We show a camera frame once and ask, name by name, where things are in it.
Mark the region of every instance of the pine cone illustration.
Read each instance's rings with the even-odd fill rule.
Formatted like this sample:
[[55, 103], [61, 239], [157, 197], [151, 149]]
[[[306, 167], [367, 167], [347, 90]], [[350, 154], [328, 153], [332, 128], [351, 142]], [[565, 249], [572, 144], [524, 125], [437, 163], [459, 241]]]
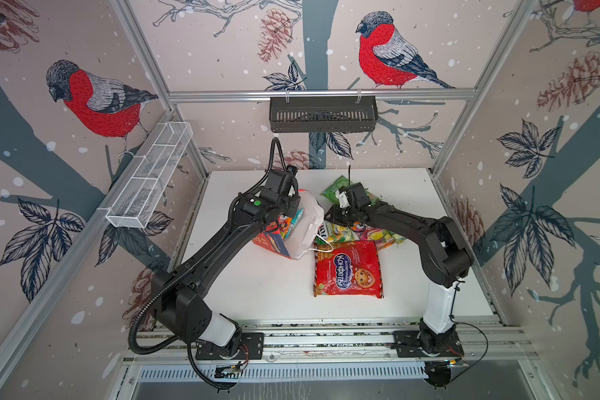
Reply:
[[481, 253], [484, 224], [482, 223], [480, 212], [476, 211], [473, 206], [469, 204], [468, 198], [464, 198], [464, 201], [458, 201], [458, 199], [455, 198], [452, 202], [452, 207], [458, 217], [461, 228], [464, 230], [467, 238], [469, 238], [469, 244], [471, 244], [474, 251]]
[[567, 65], [565, 72], [538, 94], [537, 107], [549, 111], [579, 104], [600, 84], [600, 53], [590, 51]]
[[[318, 168], [318, 163], [312, 159], [312, 157], [300, 150], [291, 150], [291, 153], [285, 153], [285, 163], [287, 165], [293, 165], [299, 170], [311, 170], [312, 168]], [[280, 163], [280, 157], [276, 155], [273, 161], [273, 168], [276, 170], [282, 169]]]
[[280, 53], [287, 50], [287, 44], [291, 43], [291, 20], [281, 10], [272, 8], [261, 21], [258, 57], [268, 64], [272, 58], [280, 57]]
[[[151, 278], [153, 272], [149, 268], [144, 268], [136, 277], [131, 285], [131, 297], [129, 297], [129, 308], [122, 314], [122, 319], [126, 319], [125, 326], [129, 328], [136, 318], [136, 314], [144, 307], [149, 298], [151, 298]], [[144, 322], [140, 325], [141, 331], [151, 329], [153, 317], [147, 316]]]
[[0, 50], [19, 52], [20, 46], [29, 40], [38, 42], [40, 31], [32, 17], [40, 14], [24, 0], [0, 0], [0, 15], [6, 20], [0, 23]]

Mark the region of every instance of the candy bag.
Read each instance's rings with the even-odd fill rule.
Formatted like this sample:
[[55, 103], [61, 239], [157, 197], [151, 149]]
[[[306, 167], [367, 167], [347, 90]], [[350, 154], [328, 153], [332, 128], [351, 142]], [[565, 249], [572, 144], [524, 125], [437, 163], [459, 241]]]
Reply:
[[[329, 185], [329, 187], [326, 188], [321, 193], [321, 195], [327, 197], [329, 199], [329, 201], [334, 204], [340, 204], [340, 201], [336, 197], [336, 192], [339, 191], [341, 188], [345, 188], [349, 185], [353, 185], [354, 183], [355, 182], [349, 181], [344, 175], [341, 175], [339, 178], [336, 179], [336, 181], [334, 183]], [[371, 199], [371, 204], [375, 204], [378, 197], [372, 193], [369, 193], [368, 191], [366, 191], [366, 192], [367, 192], [367, 196], [369, 196], [369, 198]]]
[[[341, 243], [341, 242], [351, 242], [354, 240], [358, 240], [358, 237], [350, 228], [341, 227], [334, 223], [325, 221], [318, 229], [318, 236], [327, 239], [329, 243]], [[315, 239], [317, 244], [326, 244], [324, 240], [317, 237]]]
[[372, 228], [361, 223], [355, 224], [351, 229], [358, 236], [359, 240], [373, 241], [378, 250], [389, 247], [394, 243], [400, 244], [406, 240], [405, 237], [394, 234], [387, 229]]
[[[315, 253], [313, 295], [366, 294], [384, 297], [380, 262], [371, 241], [334, 243], [330, 253]], [[318, 245], [318, 250], [329, 250]]]
[[278, 226], [280, 229], [280, 236], [282, 236], [282, 239], [291, 236], [291, 232], [293, 232], [298, 221], [300, 220], [300, 218], [302, 218], [303, 212], [304, 209], [298, 209], [295, 217], [293, 218], [280, 215], [278, 219]]

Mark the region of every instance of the mounting plate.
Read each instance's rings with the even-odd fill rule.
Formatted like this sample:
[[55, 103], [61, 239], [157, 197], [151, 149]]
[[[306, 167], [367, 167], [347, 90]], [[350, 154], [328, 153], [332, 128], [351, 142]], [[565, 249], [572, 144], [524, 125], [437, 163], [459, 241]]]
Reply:
[[[245, 345], [249, 349], [250, 360], [261, 360], [262, 359], [262, 347], [264, 346], [264, 333], [243, 333], [240, 338], [240, 345]], [[198, 345], [196, 350], [197, 361], [212, 361], [212, 360], [224, 360], [225, 358], [220, 357], [221, 348], [211, 342], [206, 342], [202, 345]], [[238, 351], [238, 354], [231, 360], [246, 360], [247, 357], [243, 351]]]
[[[398, 358], [430, 357], [429, 354], [426, 354], [420, 348], [420, 341], [418, 340], [419, 333], [419, 330], [403, 330], [393, 332], [393, 340], [395, 341], [395, 344], [391, 347], [396, 350]], [[457, 354], [454, 354], [453, 351], [444, 350], [437, 354], [436, 357], [459, 358], [458, 354], [464, 355], [464, 350], [458, 338], [457, 332], [453, 332], [447, 343], [451, 350], [455, 351]]]

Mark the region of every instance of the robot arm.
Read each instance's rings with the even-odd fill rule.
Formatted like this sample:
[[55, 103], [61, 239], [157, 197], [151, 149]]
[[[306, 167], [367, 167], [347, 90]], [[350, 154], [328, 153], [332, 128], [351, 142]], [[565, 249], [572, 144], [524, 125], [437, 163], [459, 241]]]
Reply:
[[429, 278], [427, 309], [420, 320], [418, 342], [427, 354], [440, 353], [456, 341], [451, 313], [456, 286], [467, 276], [471, 258], [455, 221], [449, 217], [439, 220], [424, 218], [396, 209], [381, 200], [371, 204], [362, 184], [342, 188], [346, 194], [344, 207], [332, 206], [325, 220], [343, 226], [364, 223], [383, 228], [415, 242], [420, 249], [422, 269]]
[[[265, 185], [254, 191], [255, 194], [240, 197], [232, 220], [225, 222], [196, 254], [172, 273], [158, 271], [152, 278], [152, 294], [159, 294], [175, 276], [190, 265], [198, 265], [153, 303], [155, 318], [184, 343], [205, 340], [220, 347], [218, 352], [227, 356], [237, 352], [240, 327], [225, 316], [212, 312], [203, 299], [216, 277], [245, 244], [277, 221], [280, 215], [295, 215], [300, 201], [296, 172], [297, 169], [292, 166], [289, 172], [270, 171]], [[289, 196], [291, 188], [294, 188], [294, 194]]]
[[362, 184], [342, 189], [349, 206], [333, 206], [325, 219], [343, 226], [360, 222], [390, 230], [415, 242], [420, 248], [422, 268], [429, 279], [446, 288], [458, 277], [465, 277], [471, 259], [456, 222], [449, 217], [424, 218], [396, 209], [381, 200], [371, 204]]

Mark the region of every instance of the bird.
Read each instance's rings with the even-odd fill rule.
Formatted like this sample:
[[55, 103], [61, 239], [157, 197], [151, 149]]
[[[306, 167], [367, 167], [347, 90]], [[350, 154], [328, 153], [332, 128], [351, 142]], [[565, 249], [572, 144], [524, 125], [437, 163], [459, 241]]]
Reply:
[[430, 81], [443, 88], [453, 86], [442, 82], [393, 25], [388, 12], [366, 14], [356, 33], [360, 33], [360, 68], [374, 82], [374, 89], [382, 84], [396, 85], [411, 81]]
[[[551, 3], [545, 5], [544, 8], [551, 8], [552, 6], [563, 1], [565, 0], [554, 0]], [[568, 24], [569, 19], [573, 15], [574, 11], [587, 13], [587, 23], [585, 24], [585, 26], [596, 23], [596, 21], [591, 20], [591, 12], [600, 8], [600, 0], [571, 0], [570, 3], [572, 3], [572, 5], [570, 5], [567, 8], [567, 11], [565, 11], [562, 15], [562, 19], [564, 20], [562, 25]]]
[[48, 69], [47, 85], [51, 98], [55, 102], [62, 99], [91, 132], [106, 138], [124, 138], [125, 147], [118, 155], [118, 162], [125, 154], [133, 155], [127, 150], [127, 134], [136, 125], [148, 136], [140, 123], [140, 114], [157, 95], [134, 89], [117, 79], [96, 76], [67, 60], [56, 61]]

